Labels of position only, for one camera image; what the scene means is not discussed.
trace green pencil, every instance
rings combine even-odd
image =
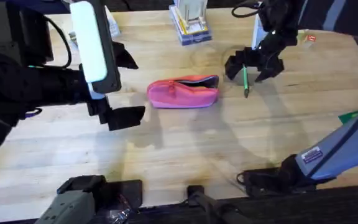
[[[248,73],[245,65],[242,65],[242,74],[244,76],[244,96],[248,98],[248,94],[249,94]]]

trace sticker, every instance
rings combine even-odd
[[[321,156],[323,156],[323,152],[321,152],[321,149],[318,146],[310,149],[309,151],[307,151],[301,155],[303,162],[305,162],[305,164],[315,161],[316,159],[320,158]]]

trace green paper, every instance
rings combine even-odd
[[[351,119],[355,118],[358,115],[358,111],[343,114],[338,116],[338,118],[341,120],[342,124],[346,124]]]

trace wooden tabletop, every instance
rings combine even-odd
[[[315,32],[310,48],[289,47],[285,71],[257,84],[248,99],[225,80],[224,63],[250,45],[254,18],[230,9],[208,10],[213,40],[182,47],[168,11],[115,13],[117,38],[138,70],[121,69],[122,90],[109,94],[113,108],[145,105],[142,125],[109,132],[85,105],[49,107],[20,122],[0,148],[0,222],[39,217],[70,177],[103,174],[110,181],[141,179],[144,205],[178,203],[186,186],[201,184],[214,198],[243,197],[236,174],[278,166],[319,141],[358,110],[358,47],[352,37]],[[69,15],[51,16],[71,31]],[[67,58],[51,31],[55,64]],[[80,59],[74,55],[73,68]],[[162,78],[220,75],[219,101],[199,110],[156,110],[147,85]],[[358,167],[322,185],[358,185]]]

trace pink pencil case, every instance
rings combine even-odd
[[[217,75],[188,75],[159,80],[147,88],[147,97],[156,108],[203,108],[218,98]]]

